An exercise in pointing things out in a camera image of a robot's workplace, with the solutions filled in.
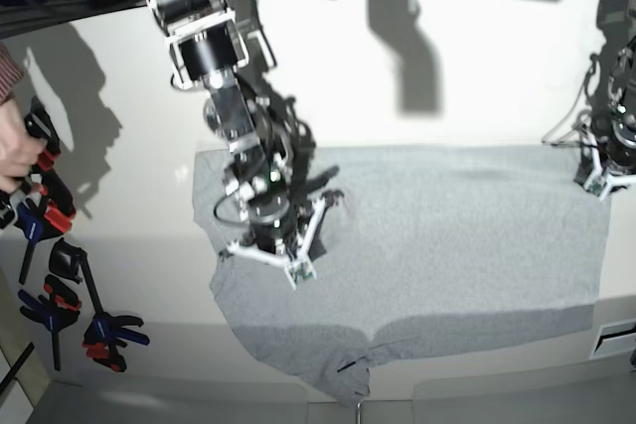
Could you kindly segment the striped sleeve forearm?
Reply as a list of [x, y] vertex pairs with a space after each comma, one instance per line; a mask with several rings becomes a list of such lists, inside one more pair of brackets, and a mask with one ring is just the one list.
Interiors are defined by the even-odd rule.
[[24, 77], [22, 67], [14, 61], [8, 49], [0, 45], [0, 100], [6, 103], [13, 97], [15, 86]]

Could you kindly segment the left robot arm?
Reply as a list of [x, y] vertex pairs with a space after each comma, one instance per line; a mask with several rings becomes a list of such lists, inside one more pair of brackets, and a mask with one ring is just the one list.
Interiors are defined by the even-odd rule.
[[608, 102], [593, 119], [600, 149], [616, 169], [635, 173], [635, 37], [618, 53], [607, 82]]

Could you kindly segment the person hand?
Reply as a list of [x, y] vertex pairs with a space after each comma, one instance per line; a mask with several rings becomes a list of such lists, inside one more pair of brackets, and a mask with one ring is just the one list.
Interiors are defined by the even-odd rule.
[[21, 179], [29, 174], [44, 151], [46, 143], [26, 130], [15, 98], [10, 95], [1, 104], [1, 190], [12, 194]]

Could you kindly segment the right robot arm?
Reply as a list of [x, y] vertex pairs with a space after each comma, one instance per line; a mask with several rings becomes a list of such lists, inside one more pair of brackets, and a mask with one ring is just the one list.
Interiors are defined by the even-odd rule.
[[313, 209], [297, 200], [299, 167], [310, 144], [309, 131], [290, 103], [276, 104], [258, 94], [239, 74], [249, 53], [230, 0], [145, 0], [163, 32], [178, 87], [204, 88], [208, 126], [228, 145], [226, 192], [238, 218], [228, 226], [244, 229], [238, 253], [255, 247], [296, 259], [306, 253]]

